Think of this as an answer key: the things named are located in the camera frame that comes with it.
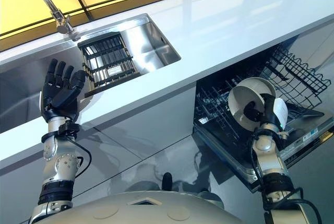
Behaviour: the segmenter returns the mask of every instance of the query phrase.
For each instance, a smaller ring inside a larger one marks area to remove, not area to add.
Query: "dishwasher rack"
[[[205,124],[215,120],[234,146],[246,149],[244,139],[250,132],[241,128],[233,118],[228,106],[228,96],[233,87],[248,77],[261,77],[275,86],[277,97],[282,98],[288,106],[287,129],[290,122],[303,115],[323,115],[313,108],[321,104],[319,94],[326,90],[331,81],[324,79],[322,74],[317,74],[308,64],[302,63],[300,58],[289,53],[282,45],[253,56],[251,61],[245,61],[244,64],[230,67],[230,70],[227,68],[219,76],[219,80],[216,77],[212,84],[198,86],[195,121]],[[286,145],[278,144],[279,149]]]

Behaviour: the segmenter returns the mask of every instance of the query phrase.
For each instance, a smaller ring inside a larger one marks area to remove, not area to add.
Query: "dishwasher door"
[[[275,86],[277,97],[288,106],[285,131],[289,137],[277,143],[288,168],[333,135],[334,117],[320,109],[319,94],[331,81],[308,68],[282,45],[199,80],[194,130],[249,190],[255,192],[258,180],[250,161],[252,132],[239,126],[228,107],[230,90],[248,77],[269,80]]]

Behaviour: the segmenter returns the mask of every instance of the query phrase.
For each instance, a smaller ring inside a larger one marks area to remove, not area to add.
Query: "sink rack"
[[[119,32],[110,32],[78,44],[88,77],[85,98],[140,76]]]

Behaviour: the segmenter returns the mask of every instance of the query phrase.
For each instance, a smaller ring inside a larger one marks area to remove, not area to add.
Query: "faucet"
[[[55,6],[52,0],[44,0],[44,1],[50,9],[52,17],[56,20],[57,31],[62,34],[67,34],[68,37],[73,41],[79,40],[80,37],[78,37],[78,32],[69,23],[70,15],[67,15],[67,17],[65,17],[62,11],[60,11]]]

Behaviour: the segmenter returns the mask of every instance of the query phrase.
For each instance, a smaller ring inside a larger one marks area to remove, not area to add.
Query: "sink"
[[[78,47],[89,77],[85,97],[181,59],[147,15],[82,37]]]
[[[16,56],[0,66],[0,133],[40,116],[39,93],[51,59],[65,61],[75,70],[82,69],[78,44],[111,32],[120,33],[140,75],[181,59],[147,14],[81,33],[78,42],[61,40]],[[79,99],[90,90],[86,82]]]

